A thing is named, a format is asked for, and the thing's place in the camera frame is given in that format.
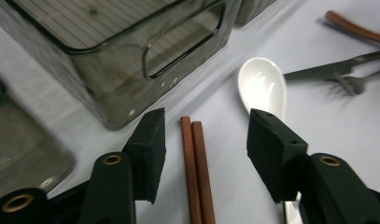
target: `white table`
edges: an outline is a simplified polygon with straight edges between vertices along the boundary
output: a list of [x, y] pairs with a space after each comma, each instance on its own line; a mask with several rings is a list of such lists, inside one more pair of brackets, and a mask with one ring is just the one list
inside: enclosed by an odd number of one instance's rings
[[[167, 154], [157, 200], [153, 205], [136, 202], [137, 223], [190, 223], [179, 127], [184, 115], [204, 125], [217, 223], [283, 223], [281, 206], [273, 203], [246, 155], [248, 114], [237, 90], [238, 69], [252, 57], [265, 57], [287, 73], [380, 50], [380, 45], [343, 35], [321, 22], [324, 13], [334, 9], [380, 32], [380, 0], [279, 4], [247, 26], [235, 28], [225, 48], [149, 109], [169, 105], [169, 96], [184, 90], [186, 82], [198, 74], [209, 74], [178, 105], [166, 110]], [[364, 76], [378, 69], [380, 62], [371, 63], [353, 75]], [[77, 160], [72, 174], [49, 194], [52, 197], [87, 180], [100, 155], [121, 150], [139, 119], [120, 131], [107, 131], [52, 77], [43, 76], [43, 81], [48, 83], [43, 87], [47, 99], [38, 101], [26, 100], [29, 97], [19, 83], [12, 81], [11, 85]], [[380, 191], [380, 78], [367, 84], [362, 95], [342, 93], [337, 84], [320, 80], [288, 83], [286, 123], [309, 144], [308, 154], [325, 152], [341, 157], [369, 188]], [[59, 116], [45, 112], [46, 107], [62, 105], [67, 110]]]

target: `knife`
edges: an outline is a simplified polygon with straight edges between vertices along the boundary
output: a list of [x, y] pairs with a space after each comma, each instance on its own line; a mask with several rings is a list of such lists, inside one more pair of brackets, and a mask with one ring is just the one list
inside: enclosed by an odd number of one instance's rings
[[364, 63], [380, 59], [380, 50], [377, 52], [359, 55], [357, 57], [340, 61], [338, 63], [328, 63], [317, 67], [307, 68], [301, 71], [286, 73], [286, 81], [306, 80], [326, 77], [339, 77], [350, 74], [352, 68]]

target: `wooden handle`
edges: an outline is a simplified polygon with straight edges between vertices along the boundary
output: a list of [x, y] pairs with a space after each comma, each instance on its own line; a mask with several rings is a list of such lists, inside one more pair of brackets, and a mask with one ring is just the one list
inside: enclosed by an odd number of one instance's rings
[[196, 161], [196, 174], [198, 176], [198, 189], [201, 197], [202, 220], [204, 224], [216, 224], [202, 123], [200, 121], [194, 121], [191, 128]]
[[196, 175], [195, 156], [193, 153], [192, 131], [190, 117], [182, 117], [181, 136], [183, 139], [184, 162], [186, 165], [187, 193], [190, 210], [190, 223], [202, 224], [201, 203]]
[[346, 18], [344, 18], [343, 16], [337, 14], [336, 12], [332, 10], [326, 13], [326, 18], [332, 23], [344, 28], [350, 33], [380, 42], [380, 34], [367, 30], [353, 23], [352, 21], [347, 20]]

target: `spoon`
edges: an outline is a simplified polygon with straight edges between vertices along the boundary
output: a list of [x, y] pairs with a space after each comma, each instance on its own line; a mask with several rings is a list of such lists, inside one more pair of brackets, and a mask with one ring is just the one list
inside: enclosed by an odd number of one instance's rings
[[256, 108], [284, 120], [286, 80], [274, 62], [265, 58], [253, 58], [245, 62], [239, 71], [238, 89], [248, 113], [251, 108]]

